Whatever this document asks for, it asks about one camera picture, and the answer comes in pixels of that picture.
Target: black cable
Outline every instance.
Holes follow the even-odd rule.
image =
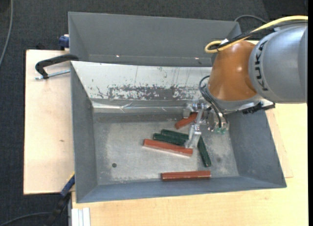
[[[0,57],[0,68],[1,68],[2,61],[4,59],[4,55],[6,53],[6,48],[7,48],[8,43],[9,43],[9,39],[10,39],[11,31],[12,31],[12,23],[13,23],[13,0],[11,0],[11,15],[10,15],[9,31],[8,31],[8,35],[6,37],[6,41],[5,41],[5,44],[4,44],[2,55]]]
[[[220,118],[218,108],[216,107],[215,104],[213,104],[212,98],[210,98],[208,95],[206,95],[205,92],[203,91],[203,89],[206,87],[206,85],[203,86],[203,87],[201,87],[201,84],[202,84],[202,82],[204,81],[204,79],[206,79],[206,78],[208,78],[208,77],[210,77],[210,75],[205,76],[205,77],[203,77],[203,78],[200,80],[200,82],[199,82],[199,90],[200,90],[201,95],[204,97],[204,99],[205,99],[207,102],[209,102],[210,104],[212,104],[212,108],[213,108],[213,110],[214,110],[214,112],[215,112],[215,114],[217,115],[218,120],[219,120],[219,127],[221,128],[221,127],[222,127],[222,120],[221,120],[221,118]]]
[[[309,6],[307,6],[307,0],[304,0],[304,8],[306,10],[306,12],[308,13],[309,12]]]
[[[261,21],[263,23],[267,23],[267,21],[265,21],[263,18],[254,16],[254,15],[241,15],[241,16],[238,16],[238,17],[235,18],[234,22],[237,22],[239,19],[244,18],[244,17],[254,18],[254,19],[259,20],[259,21]]]
[[[40,213],[28,214],[28,215],[20,216],[20,217],[17,217],[17,218],[12,219],[12,220],[10,220],[10,221],[7,221],[7,222],[1,224],[0,226],[5,226],[5,225],[8,225],[8,224],[10,224],[10,223],[12,223],[12,222],[15,222],[15,221],[17,221],[17,220],[21,220],[21,219],[24,219],[24,218],[27,218],[27,217],[32,217],[32,216],[46,216],[46,215],[49,215],[49,214],[50,214],[50,212],[40,212]]]
[[[256,30],[256,31],[253,31],[253,29],[250,29],[250,30],[247,30],[246,32],[244,32],[244,33],[242,33],[242,34],[240,34],[240,35],[230,39],[226,43],[223,43],[221,45],[213,45],[213,46],[211,46],[210,49],[219,49],[219,48],[222,48],[222,47],[224,47],[224,46],[226,46],[228,44],[231,44],[231,43],[233,43],[235,41],[238,41],[240,39],[243,39],[243,38],[246,39],[246,38],[248,38],[248,37],[250,37],[252,35],[259,34],[259,33],[264,32],[266,30],[272,30],[274,28],[283,27],[283,26],[286,26],[286,25],[291,25],[293,23],[297,24],[297,23],[308,23],[308,22],[307,21],[304,22],[304,21],[299,20],[299,21],[292,21],[292,22],[288,22],[288,23],[284,22],[283,24],[278,23],[278,24],[272,25],[270,27],[267,27],[265,29],[260,29],[260,30]]]

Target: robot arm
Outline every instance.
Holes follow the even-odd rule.
[[[217,52],[204,91],[209,100],[224,113],[255,107],[266,100],[307,102],[307,22],[284,26],[257,45],[243,40],[239,37],[213,50],[209,48],[218,41],[206,47],[208,53]]]

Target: yellow cable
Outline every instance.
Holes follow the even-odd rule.
[[[278,24],[278,23],[282,23],[282,22],[286,22],[286,21],[293,21],[293,20],[306,20],[306,21],[307,21],[308,19],[309,19],[309,18],[308,18],[307,16],[290,16],[290,17],[283,17],[283,18],[280,18],[280,19],[271,21],[271,22],[269,22],[269,23],[266,23],[266,24],[264,24],[264,25],[262,25],[262,26],[260,26],[260,27],[258,27],[258,28],[256,28],[256,29],[254,29],[252,32],[258,31],[258,30],[261,30],[261,29],[265,29],[265,28],[271,27],[271,26],[273,26],[273,25],[276,25],[276,24]],[[211,46],[213,46],[213,45],[220,45],[220,44],[222,43],[222,41],[213,41],[213,42],[210,42],[207,46],[205,46],[204,51],[205,51],[206,53],[209,53],[209,54],[210,54],[210,53],[217,53],[217,52],[222,51],[222,50],[224,50],[224,49],[226,49],[226,48],[228,48],[228,47],[230,47],[230,46],[233,46],[234,44],[236,44],[236,43],[238,43],[238,42],[241,42],[241,41],[247,39],[248,37],[250,37],[250,36],[248,35],[248,36],[246,36],[246,37],[244,37],[244,38],[241,38],[241,39],[239,39],[239,40],[237,40],[237,41],[234,41],[234,42],[232,42],[232,43],[230,43],[230,44],[228,44],[228,45],[226,45],[226,46],[223,46],[223,47],[221,47],[221,48],[218,48],[218,49],[209,49],[209,48],[210,48]]]

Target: green wooden block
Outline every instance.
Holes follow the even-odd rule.
[[[171,131],[171,130],[161,130],[161,135],[162,136],[168,136],[168,138],[171,138],[171,140],[176,140],[176,141],[183,140],[185,142],[189,139],[189,136],[187,134],[183,134],[183,133],[175,132],[175,131]],[[206,146],[205,146],[205,143],[204,143],[202,136],[199,139],[198,149],[199,149],[199,153],[200,153],[200,156],[202,158],[204,165],[206,167],[211,166],[212,165],[211,159],[210,159],[210,156],[207,152],[207,149],[206,149]]]
[[[206,150],[206,146],[204,144],[204,140],[203,140],[202,136],[199,139],[198,149],[199,149],[200,156],[202,158],[202,161],[203,161],[204,165],[206,167],[211,166],[212,165],[211,159],[210,159],[210,156],[209,156],[209,154],[208,154],[208,152]]]
[[[162,135],[158,133],[153,134],[153,140],[169,142],[179,146],[184,146],[185,143],[185,140],[183,138],[179,138],[177,136]]]
[[[161,130],[161,134],[165,135],[165,136],[178,137],[178,138],[184,139],[185,141],[189,139],[188,134],[183,134],[183,133],[175,132],[175,131],[171,131],[171,130]]]

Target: wooden board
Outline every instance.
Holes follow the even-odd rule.
[[[25,77],[24,194],[60,192],[74,170],[70,74],[35,80],[38,61],[64,51],[28,50]],[[47,72],[69,63],[47,67]]]

